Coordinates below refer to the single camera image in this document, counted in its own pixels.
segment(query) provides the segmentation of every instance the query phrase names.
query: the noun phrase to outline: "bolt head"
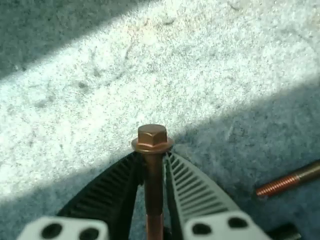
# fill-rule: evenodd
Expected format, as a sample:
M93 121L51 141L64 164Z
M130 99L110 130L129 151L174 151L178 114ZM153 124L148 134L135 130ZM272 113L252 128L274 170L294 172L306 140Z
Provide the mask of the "bolt head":
M158 124L147 124L138 128L138 144L148 147L155 147L166 144L167 130L164 126Z

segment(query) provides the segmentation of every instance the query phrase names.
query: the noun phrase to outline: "carpet floor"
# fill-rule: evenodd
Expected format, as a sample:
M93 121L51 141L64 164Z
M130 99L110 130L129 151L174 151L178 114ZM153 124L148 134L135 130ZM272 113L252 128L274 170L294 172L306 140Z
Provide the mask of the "carpet floor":
M317 0L2 0L0 239L55 214L143 124L264 230L320 235L320 184L256 186L320 158ZM145 239L139 190L131 239Z

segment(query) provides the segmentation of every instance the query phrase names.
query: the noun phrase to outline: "bolt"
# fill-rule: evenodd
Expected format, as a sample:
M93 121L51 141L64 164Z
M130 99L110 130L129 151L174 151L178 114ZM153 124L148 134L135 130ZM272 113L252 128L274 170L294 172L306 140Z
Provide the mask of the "bolt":
M138 138L132 141L133 149L144 159L144 204L148 240L163 240L163 154L174 141L167 137L167 130L158 124L138 128Z
M257 188L255 193L257 196L273 196L317 178L320 178L320 159Z

